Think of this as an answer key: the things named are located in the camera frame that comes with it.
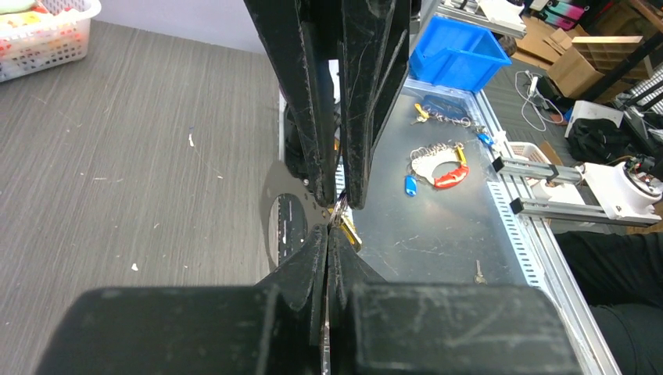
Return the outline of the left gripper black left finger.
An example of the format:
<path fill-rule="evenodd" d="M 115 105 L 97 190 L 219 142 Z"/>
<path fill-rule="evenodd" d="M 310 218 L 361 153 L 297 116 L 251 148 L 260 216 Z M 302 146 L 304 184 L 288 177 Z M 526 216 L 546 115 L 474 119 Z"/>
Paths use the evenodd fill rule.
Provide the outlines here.
<path fill-rule="evenodd" d="M 39 374 L 319 374 L 328 228 L 248 286 L 106 287 L 67 310 Z"/>

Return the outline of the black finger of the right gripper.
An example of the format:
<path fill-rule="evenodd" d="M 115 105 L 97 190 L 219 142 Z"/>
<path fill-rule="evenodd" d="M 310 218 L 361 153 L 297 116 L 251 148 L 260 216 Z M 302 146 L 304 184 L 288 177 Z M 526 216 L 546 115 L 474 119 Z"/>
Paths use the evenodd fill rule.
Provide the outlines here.
<path fill-rule="evenodd" d="M 318 205 L 335 199 L 334 96 L 328 70 L 326 1 L 247 1 L 245 7 L 294 116 L 310 190 Z"/>
<path fill-rule="evenodd" d="M 343 1 L 339 45 L 346 198 L 362 209 L 375 144 L 408 73 L 409 1 Z"/>

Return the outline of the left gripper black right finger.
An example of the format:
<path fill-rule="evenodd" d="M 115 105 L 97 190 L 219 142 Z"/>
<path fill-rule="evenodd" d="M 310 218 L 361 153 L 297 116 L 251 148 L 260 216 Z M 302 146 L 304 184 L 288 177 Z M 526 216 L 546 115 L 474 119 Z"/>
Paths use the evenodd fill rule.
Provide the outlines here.
<path fill-rule="evenodd" d="M 532 287 L 396 283 L 328 232 L 334 374 L 580 374 L 551 300 Z"/>

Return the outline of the metal keyring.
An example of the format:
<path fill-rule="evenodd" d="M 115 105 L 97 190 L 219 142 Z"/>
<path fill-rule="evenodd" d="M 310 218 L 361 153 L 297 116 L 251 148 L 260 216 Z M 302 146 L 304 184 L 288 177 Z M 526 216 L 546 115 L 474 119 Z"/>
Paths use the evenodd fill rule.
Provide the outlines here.
<path fill-rule="evenodd" d="M 344 223 L 346 210 L 348 209 L 348 202 L 346 191 L 343 190 L 339 194 L 335 205 L 330 214 L 329 227 L 340 227 Z"/>

